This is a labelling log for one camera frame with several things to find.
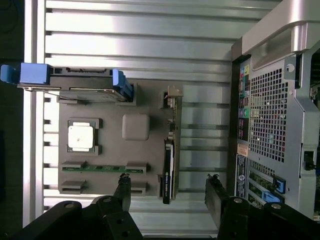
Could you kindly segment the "blue case latch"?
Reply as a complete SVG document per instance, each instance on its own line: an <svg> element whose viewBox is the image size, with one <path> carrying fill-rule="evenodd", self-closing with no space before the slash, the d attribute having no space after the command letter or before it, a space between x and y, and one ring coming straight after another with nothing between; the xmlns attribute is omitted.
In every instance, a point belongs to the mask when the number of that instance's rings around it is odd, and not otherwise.
<svg viewBox="0 0 320 240"><path fill-rule="evenodd" d="M272 177L272 182L267 182L262 191L262 200L266 203L284 203L286 193L286 181L278 176Z"/></svg>

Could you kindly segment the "green RAM stick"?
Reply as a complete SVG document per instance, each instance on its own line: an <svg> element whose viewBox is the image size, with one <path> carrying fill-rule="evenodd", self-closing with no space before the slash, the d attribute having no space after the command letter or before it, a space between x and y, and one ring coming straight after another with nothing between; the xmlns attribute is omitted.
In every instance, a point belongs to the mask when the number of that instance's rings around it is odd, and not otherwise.
<svg viewBox="0 0 320 240"><path fill-rule="evenodd" d="M92 165L92 164L83 164L83 165L70 165L63 166L63 171L68 172L101 172L101 173L128 173L128 174L144 174L144 168L138 167L129 167L123 165Z"/></svg>

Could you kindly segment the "grey printed parts rack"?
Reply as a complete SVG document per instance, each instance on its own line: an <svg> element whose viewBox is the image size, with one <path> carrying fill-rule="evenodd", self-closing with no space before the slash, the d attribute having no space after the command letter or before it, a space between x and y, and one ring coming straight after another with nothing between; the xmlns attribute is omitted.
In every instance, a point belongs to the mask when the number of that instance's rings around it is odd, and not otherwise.
<svg viewBox="0 0 320 240"><path fill-rule="evenodd" d="M61 194L109 195L121 174L131 179L133 195L156 196L162 192L164 140L168 109L160 109L161 93L177 82L134 80L132 102L75 102L59 104L58 190ZM68 127L73 122L90 123L94 128L89 152L68 148ZM143 168L143 174L116 172L63 171L62 167L110 165Z"/></svg>

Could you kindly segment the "silver CPU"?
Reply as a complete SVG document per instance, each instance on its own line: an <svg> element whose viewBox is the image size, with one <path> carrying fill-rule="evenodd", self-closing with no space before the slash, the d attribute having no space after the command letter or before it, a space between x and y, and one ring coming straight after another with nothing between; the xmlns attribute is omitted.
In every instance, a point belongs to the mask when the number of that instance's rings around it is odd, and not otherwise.
<svg viewBox="0 0 320 240"><path fill-rule="evenodd" d="M94 147L94 132L89 122L73 122L68 127L68 148L73 152L89 152Z"/></svg>

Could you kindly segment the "open grey PC case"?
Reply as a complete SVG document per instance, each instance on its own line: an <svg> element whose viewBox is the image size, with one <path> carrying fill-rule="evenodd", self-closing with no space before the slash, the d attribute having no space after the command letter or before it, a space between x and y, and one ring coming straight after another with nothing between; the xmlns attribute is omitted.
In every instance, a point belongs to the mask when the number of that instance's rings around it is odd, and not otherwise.
<svg viewBox="0 0 320 240"><path fill-rule="evenodd" d="M320 0L282 0L231 48L230 194L263 207L264 185L320 224Z"/></svg>

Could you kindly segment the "hard disk with blue caddy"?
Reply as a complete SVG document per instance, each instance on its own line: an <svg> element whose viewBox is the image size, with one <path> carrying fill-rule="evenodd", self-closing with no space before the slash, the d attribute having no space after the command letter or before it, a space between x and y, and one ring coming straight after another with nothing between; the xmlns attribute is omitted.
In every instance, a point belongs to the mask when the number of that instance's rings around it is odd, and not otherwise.
<svg viewBox="0 0 320 240"><path fill-rule="evenodd" d="M132 102L134 87L118 69L53 67L25 63L0 66L0 81L31 92L58 92L62 100L83 103Z"/></svg>

